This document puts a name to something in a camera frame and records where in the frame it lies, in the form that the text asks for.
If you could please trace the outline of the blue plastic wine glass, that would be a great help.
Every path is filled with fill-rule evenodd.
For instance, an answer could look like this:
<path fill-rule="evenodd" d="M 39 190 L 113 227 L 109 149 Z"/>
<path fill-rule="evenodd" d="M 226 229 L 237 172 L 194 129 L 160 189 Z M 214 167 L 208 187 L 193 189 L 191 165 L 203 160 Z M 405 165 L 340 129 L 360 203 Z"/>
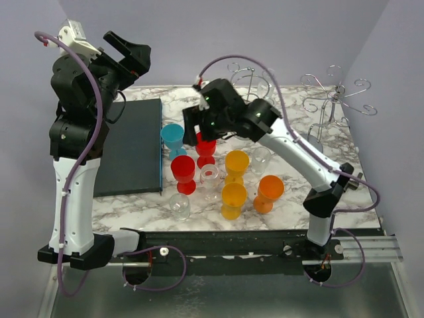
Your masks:
<path fill-rule="evenodd" d="M 184 128 L 182 126 L 175 123 L 167 124 L 160 131 L 160 136 L 170 150 L 169 159 L 171 161 L 178 156 L 187 154 L 183 148 Z"/>

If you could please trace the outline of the red plastic wine glass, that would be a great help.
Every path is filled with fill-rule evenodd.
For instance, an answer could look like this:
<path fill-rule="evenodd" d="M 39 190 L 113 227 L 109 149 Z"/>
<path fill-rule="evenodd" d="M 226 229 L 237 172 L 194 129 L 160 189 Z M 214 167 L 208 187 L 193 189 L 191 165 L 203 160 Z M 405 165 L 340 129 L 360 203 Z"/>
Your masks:
<path fill-rule="evenodd" d="M 177 190 L 184 195 L 191 195 L 196 189 L 194 160 L 187 155 L 177 156 L 172 160 L 171 170 L 177 181 Z"/>
<path fill-rule="evenodd" d="M 200 132 L 196 134 L 197 145 L 195 146 L 196 152 L 199 155 L 197 159 L 198 168 L 202 169 L 205 165 L 215 165 L 215 159 L 213 157 L 216 151 L 216 141 L 205 141 Z"/>

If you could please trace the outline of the clear wine glass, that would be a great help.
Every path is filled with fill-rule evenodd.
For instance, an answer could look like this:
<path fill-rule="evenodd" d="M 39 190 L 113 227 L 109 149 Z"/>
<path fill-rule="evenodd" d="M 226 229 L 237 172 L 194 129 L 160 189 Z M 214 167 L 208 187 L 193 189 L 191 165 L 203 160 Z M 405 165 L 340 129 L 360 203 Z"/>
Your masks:
<path fill-rule="evenodd" d="M 200 173 L 200 182 L 205 189 L 205 198 L 213 201 L 217 198 L 217 188 L 221 182 L 220 170 L 214 164 L 206 164 Z"/>

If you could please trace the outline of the chrome bottle rack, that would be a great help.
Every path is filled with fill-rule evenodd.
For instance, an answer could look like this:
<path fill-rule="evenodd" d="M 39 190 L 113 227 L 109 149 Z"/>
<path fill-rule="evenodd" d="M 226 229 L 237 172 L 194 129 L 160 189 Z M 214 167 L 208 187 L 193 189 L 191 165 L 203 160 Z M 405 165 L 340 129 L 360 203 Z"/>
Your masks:
<path fill-rule="evenodd" d="M 262 99 L 257 95 L 259 77 L 262 75 L 261 70 L 257 70 L 252 66 L 242 67 L 237 62 L 228 64 L 227 70 L 231 73 L 229 81 L 238 89 L 246 103 L 250 103 L 255 99 Z"/>

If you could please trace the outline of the clear glass bottle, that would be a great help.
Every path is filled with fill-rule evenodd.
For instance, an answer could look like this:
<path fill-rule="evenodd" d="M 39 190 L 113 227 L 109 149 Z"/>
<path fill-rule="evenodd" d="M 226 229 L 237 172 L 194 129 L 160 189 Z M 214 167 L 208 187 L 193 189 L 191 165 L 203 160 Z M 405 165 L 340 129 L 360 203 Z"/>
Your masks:
<path fill-rule="evenodd" d="M 257 95 L 263 99 L 271 99 L 274 93 L 275 85 L 270 74 L 274 74 L 274 70 L 272 68 L 263 70 L 262 75 L 259 77 Z"/>
<path fill-rule="evenodd" d="M 169 200 L 170 209 L 179 220 L 186 220 L 191 211 L 189 197 L 182 193 L 176 193 Z"/>
<path fill-rule="evenodd" d="M 271 152 L 265 147 L 258 147 L 252 153 L 251 170 L 253 174 L 260 176 L 268 167 L 271 159 Z"/>

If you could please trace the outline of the yellow-orange wine glass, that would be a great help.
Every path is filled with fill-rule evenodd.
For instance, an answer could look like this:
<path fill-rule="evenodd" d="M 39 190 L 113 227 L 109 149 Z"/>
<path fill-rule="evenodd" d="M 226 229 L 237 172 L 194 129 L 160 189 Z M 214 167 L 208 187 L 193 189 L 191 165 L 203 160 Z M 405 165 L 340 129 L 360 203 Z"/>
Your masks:
<path fill-rule="evenodd" d="M 242 184 L 235 182 L 226 184 L 221 192 L 222 207 L 221 214 L 228 220 L 235 220 L 240 217 L 242 207 L 247 199 L 246 188 Z"/>

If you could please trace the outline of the dark orange wine glass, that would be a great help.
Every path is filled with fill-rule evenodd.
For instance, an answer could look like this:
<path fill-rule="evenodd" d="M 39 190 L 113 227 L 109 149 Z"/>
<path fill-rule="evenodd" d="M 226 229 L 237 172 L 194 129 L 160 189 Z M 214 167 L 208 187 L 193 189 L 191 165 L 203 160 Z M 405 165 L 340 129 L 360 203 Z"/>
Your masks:
<path fill-rule="evenodd" d="M 255 210 L 261 214 L 271 212 L 274 203 L 281 198 L 284 190 L 284 183 L 278 176 L 264 176 L 258 184 L 258 193 L 253 201 Z"/>

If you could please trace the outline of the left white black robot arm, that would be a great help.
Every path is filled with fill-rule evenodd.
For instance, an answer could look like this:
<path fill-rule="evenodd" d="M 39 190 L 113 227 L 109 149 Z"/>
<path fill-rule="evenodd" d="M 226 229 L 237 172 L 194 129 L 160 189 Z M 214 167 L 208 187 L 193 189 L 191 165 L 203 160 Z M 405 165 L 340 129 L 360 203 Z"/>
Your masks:
<path fill-rule="evenodd" d="M 106 32 L 104 40 L 123 56 L 115 61 L 83 38 L 63 40 L 41 31 L 34 35 L 43 45 L 62 50 L 50 80 L 58 98 L 56 119 L 49 130 L 56 176 L 54 227 L 48 244 L 38 251 L 38 259 L 84 271 L 104 267 L 120 254 L 141 261 L 147 252 L 141 234 L 130 229 L 94 233 L 92 207 L 109 132 L 107 113 L 116 96 L 149 71 L 151 48 Z"/>

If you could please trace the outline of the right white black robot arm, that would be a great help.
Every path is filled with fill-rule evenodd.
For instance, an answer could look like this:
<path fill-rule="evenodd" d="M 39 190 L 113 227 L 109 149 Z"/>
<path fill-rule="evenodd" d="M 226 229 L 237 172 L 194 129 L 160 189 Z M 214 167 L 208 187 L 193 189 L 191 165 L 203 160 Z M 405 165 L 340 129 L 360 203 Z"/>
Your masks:
<path fill-rule="evenodd" d="M 305 253 L 318 260 L 329 251 L 333 211 L 354 168 L 326 158 L 300 134 L 290 130 L 281 112 L 264 99 L 246 103 L 226 79 L 196 86 L 199 105 L 183 109 L 183 143 L 197 145 L 195 128 L 203 140 L 234 135 L 270 149 L 295 168 L 311 185 L 303 206 L 309 212 Z"/>

